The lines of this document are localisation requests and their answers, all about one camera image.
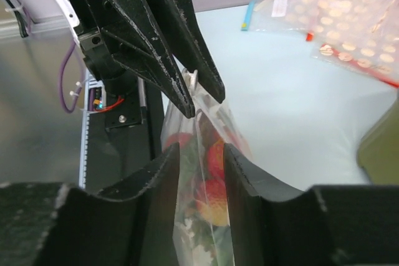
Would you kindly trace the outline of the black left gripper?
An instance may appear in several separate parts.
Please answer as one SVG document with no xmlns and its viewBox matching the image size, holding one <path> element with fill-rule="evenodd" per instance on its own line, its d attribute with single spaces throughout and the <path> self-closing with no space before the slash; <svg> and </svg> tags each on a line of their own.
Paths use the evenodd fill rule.
<svg viewBox="0 0 399 266">
<path fill-rule="evenodd" d="M 225 87 L 192 0 L 69 1 L 79 20 L 72 28 L 84 63 L 111 96 L 126 96 L 136 89 L 134 72 L 156 85 L 184 116 L 193 117 L 195 107 L 174 55 L 190 72 L 198 72 L 198 82 L 217 102 L 224 101 Z M 110 54 L 106 42 L 117 49 Z"/>
</svg>

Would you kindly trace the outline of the toy lychee cluster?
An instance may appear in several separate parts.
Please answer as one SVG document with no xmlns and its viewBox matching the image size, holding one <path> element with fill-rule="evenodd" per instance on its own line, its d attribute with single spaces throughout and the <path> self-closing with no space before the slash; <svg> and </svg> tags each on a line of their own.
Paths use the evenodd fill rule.
<svg viewBox="0 0 399 266">
<path fill-rule="evenodd" d="M 246 140 L 237 131 L 222 126 L 224 140 L 209 118 L 201 114 L 189 131 L 179 131 L 164 138 L 163 149 L 180 145 L 180 181 L 178 192 L 186 216 L 198 213 L 212 226 L 229 225 L 224 178 L 224 145 L 231 143 L 242 153 L 250 153 Z"/>
</svg>

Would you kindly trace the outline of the clear dotted zip bag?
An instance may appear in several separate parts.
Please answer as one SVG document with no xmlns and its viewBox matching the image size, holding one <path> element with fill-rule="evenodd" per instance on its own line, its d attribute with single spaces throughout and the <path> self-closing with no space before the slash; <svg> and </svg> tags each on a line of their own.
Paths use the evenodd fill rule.
<svg viewBox="0 0 399 266">
<path fill-rule="evenodd" d="M 185 117 L 169 103 L 161 132 L 164 149 L 180 146 L 180 176 L 173 242 L 180 265 L 234 265 L 224 178 L 224 145 L 246 156 L 249 146 L 228 102 L 218 103 L 198 82 L 196 72 L 182 71 L 195 105 Z"/>
</svg>

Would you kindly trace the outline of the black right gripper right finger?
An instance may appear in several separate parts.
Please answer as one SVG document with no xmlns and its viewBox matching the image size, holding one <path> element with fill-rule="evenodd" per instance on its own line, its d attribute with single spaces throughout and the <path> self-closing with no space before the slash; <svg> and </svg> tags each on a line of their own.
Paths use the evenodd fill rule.
<svg viewBox="0 0 399 266">
<path fill-rule="evenodd" d="M 398 187 L 300 191 L 224 147 L 236 265 L 397 265 Z"/>
</svg>

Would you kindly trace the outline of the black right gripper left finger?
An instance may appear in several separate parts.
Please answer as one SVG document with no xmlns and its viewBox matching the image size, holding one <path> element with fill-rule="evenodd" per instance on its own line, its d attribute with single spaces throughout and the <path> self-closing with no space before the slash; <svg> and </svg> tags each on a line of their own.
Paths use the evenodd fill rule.
<svg viewBox="0 0 399 266">
<path fill-rule="evenodd" d="M 98 194 L 66 183 L 1 184 L 2 265 L 177 265 L 180 147 Z"/>
</svg>

